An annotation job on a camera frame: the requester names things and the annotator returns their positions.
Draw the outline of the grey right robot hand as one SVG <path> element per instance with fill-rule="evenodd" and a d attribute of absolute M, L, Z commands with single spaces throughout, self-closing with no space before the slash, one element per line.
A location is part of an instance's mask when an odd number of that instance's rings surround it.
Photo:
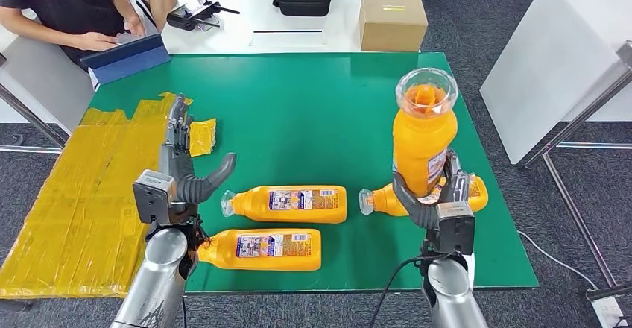
<path fill-rule="evenodd" d="M 393 171 L 393 191 L 398 201 L 419 227 L 439 232 L 463 226 L 475 226 L 475 216 L 467 203 L 470 175 L 461 168 L 458 155 L 450 148 L 443 167 L 446 183 L 435 204 L 423 204 L 408 188 L 398 171 Z"/>

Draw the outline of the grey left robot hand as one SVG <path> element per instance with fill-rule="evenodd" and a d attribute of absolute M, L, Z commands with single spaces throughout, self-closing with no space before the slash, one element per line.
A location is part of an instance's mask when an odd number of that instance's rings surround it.
<path fill-rule="evenodd" d="M 219 167 L 205 177 L 195 174 L 190 154 L 192 118 L 183 95 L 177 95 L 167 115 L 165 141 L 160 151 L 159 168 L 174 178 L 174 200 L 181 203 L 201 204 L 233 173 L 237 156 L 224 155 Z"/>

